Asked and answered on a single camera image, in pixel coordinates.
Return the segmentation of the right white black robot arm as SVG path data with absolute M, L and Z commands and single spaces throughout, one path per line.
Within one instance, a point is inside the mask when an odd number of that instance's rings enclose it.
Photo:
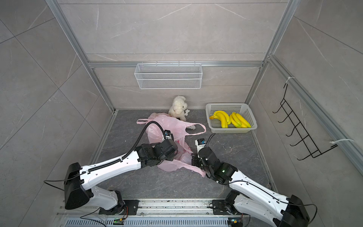
M 207 177 L 231 191 L 221 208 L 232 215 L 239 213 L 268 223 L 273 227 L 307 227 L 310 217 L 300 198 L 278 194 L 253 181 L 235 166 L 221 162 L 209 147 L 198 146 L 192 165 Z

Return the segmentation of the plain pink plastic bag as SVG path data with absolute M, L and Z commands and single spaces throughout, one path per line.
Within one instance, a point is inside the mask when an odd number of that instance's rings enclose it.
M 169 130 L 174 137 L 174 142 L 178 146 L 178 153 L 174 159 L 172 161 L 164 161 L 158 166 L 158 168 L 166 172 L 186 168 L 200 174 L 202 177 L 205 177 L 206 173 L 203 170 L 196 166 L 192 166 L 193 151 L 185 142 L 185 137 L 190 135 L 186 131 L 187 127 L 194 126 L 195 123 L 181 121 L 166 113 L 152 113 L 147 119 L 139 119 L 137 124 L 146 124 L 151 121 L 159 123 L 164 130 Z

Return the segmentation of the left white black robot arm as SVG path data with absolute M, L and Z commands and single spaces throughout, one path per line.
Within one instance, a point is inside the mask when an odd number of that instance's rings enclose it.
M 100 214 L 115 215 L 124 212 L 126 205 L 120 191 L 109 191 L 98 184 L 120 174 L 148 166 L 156 166 L 164 160 L 173 160 L 178 146 L 166 139 L 161 143 L 142 144 L 127 157 L 116 158 L 81 166 L 69 165 L 64 182 L 65 209 L 73 210 L 84 205 L 99 207 Z

